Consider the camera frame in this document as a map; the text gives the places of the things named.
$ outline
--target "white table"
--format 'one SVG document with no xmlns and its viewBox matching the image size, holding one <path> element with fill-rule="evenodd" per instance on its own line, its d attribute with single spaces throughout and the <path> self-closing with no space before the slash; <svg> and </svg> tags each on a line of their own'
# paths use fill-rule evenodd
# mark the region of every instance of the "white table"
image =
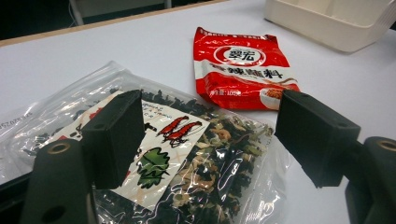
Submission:
<svg viewBox="0 0 396 224">
<path fill-rule="evenodd" d="M 202 26 L 216 33 L 276 35 L 301 90 L 359 124 L 359 141 L 396 139 L 396 32 L 344 54 L 265 21 L 263 6 L 264 0 L 232 0 L 4 46 L 0 114 L 43 99 L 111 60 L 196 95 L 192 40 Z M 276 112 L 240 113 L 276 122 Z M 346 180 L 340 188 L 315 189 L 297 162 L 286 180 L 285 223 L 348 223 Z"/>
</svg>

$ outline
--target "red packet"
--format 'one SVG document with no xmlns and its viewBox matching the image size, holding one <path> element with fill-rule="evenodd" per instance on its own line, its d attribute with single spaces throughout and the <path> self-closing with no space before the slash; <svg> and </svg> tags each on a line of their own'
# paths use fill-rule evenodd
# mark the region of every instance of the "red packet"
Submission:
<svg viewBox="0 0 396 224">
<path fill-rule="evenodd" d="M 197 92 L 223 108 L 278 110 L 283 90 L 299 91 L 273 35 L 224 35 L 199 27 L 193 57 Z"/>
</svg>

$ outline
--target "plastic bag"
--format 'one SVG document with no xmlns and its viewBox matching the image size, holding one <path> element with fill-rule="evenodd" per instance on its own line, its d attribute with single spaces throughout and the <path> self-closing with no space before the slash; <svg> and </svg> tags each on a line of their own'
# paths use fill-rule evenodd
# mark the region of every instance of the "plastic bag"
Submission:
<svg viewBox="0 0 396 224">
<path fill-rule="evenodd" d="M 193 52 L 198 94 L 223 108 L 278 110 L 283 90 L 299 90 L 273 35 L 216 34 L 198 27 Z"/>
<path fill-rule="evenodd" d="M 52 136 L 67 130 L 64 127 L 76 123 L 88 109 L 96 111 L 95 107 L 111 95 L 129 90 L 143 92 L 143 109 L 147 109 L 148 117 L 153 113 L 164 116 L 165 108 L 189 117 L 185 119 L 177 114 L 166 119 L 167 123 L 159 129 L 155 128 L 155 123 L 148 123 L 149 126 L 152 125 L 148 132 L 155 132 L 172 149 L 189 143 L 190 134 L 197 133 L 204 122 L 207 127 L 201 129 L 204 134 L 196 139 L 185 159 L 169 164 L 176 171 L 168 184 L 152 192 L 153 195 L 160 195 L 157 203 L 145 208 L 133 198 L 120 196 L 123 194 L 120 189 L 95 190 L 99 221 L 279 222 L 286 200 L 283 174 L 290 164 L 290 157 L 273 136 L 274 129 L 271 124 L 259 123 L 230 111 L 211 107 L 183 92 L 136 77 L 113 62 L 50 98 L 28 106 L 22 113 L 23 119 L 17 119 L 12 125 L 0 130 L 0 152 L 3 158 L 0 160 L 1 183 L 30 172 L 35 154 L 43 144 L 50 141 Z M 195 129 L 191 128 L 186 132 L 188 134 L 175 139 L 171 137 L 173 133 L 180 133 L 183 127 L 191 123 Z M 179 127 L 169 131 L 166 127 L 171 124 Z M 78 133 L 71 132 L 66 137 L 76 134 Z M 145 152 L 153 152 L 144 147 L 140 151 L 144 155 L 147 155 Z M 154 154 L 165 158 L 163 152 L 155 151 Z M 142 156 L 137 155 L 131 167 L 142 163 L 141 159 Z M 127 176 L 121 187 L 126 191 L 132 190 L 131 185 L 128 185 L 128 178 Z"/>
</svg>

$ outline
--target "clear plastic bag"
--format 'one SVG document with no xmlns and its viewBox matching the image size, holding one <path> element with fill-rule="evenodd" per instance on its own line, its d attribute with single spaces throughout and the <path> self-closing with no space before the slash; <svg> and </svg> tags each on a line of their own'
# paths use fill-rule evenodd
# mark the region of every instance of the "clear plastic bag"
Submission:
<svg viewBox="0 0 396 224">
<path fill-rule="evenodd" d="M 0 183 L 30 172 L 42 144 L 85 111 L 117 91 L 130 90 L 141 90 L 147 104 L 172 107 L 205 120 L 208 126 L 185 159 L 173 164 L 176 174 L 150 209 L 120 196 L 119 190 L 95 190 L 100 222 L 279 223 L 285 210 L 284 174 L 290 155 L 273 136 L 272 124 L 207 105 L 134 76 L 114 62 L 20 110 L 20 119 L 1 118 L 14 122 L 0 129 Z M 131 186 L 126 182 L 122 188 L 128 191 Z"/>
</svg>

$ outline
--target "dark background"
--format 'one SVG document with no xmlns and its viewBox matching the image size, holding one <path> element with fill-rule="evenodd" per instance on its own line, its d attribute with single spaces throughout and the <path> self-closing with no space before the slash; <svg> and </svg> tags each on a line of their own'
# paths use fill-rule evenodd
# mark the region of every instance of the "dark background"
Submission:
<svg viewBox="0 0 396 224">
<path fill-rule="evenodd" d="M 68 0 L 0 0 L 0 40 L 75 26 Z M 173 0 L 173 7 L 209 0 Z M 84 23 L 105 21 L 164 9 L 163 4 L 84 18 Z"/>
</svg>

